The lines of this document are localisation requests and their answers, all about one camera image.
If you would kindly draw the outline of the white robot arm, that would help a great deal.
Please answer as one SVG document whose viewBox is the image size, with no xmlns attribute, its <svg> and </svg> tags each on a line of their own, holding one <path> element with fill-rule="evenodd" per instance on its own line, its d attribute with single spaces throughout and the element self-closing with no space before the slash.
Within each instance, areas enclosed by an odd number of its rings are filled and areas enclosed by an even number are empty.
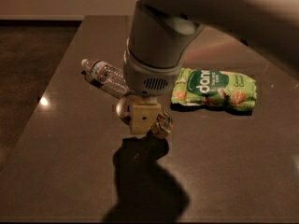
<svg viewBox="0 0 299 224">
<path fill-rule="evenodd" d="M 205 25 L 298 78 L 299 0 L 136 0 L 124 53 L 128 86 L 141 96 L 171 91 L 185 49 Z"/>
</svg>

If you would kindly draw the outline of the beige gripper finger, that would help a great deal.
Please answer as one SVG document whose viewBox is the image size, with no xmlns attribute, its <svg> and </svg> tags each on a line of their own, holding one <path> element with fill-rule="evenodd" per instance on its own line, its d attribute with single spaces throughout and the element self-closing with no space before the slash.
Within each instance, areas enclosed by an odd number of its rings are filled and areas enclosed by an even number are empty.
<svg viewBox="0 0 299 224">
<path fill-rule="evenodd" d="M 130 133 L 133 135 L 146 134 L 157 119 L 161 105 L 156 97 L 137 96 L 129 105 Z"/>
</svg>

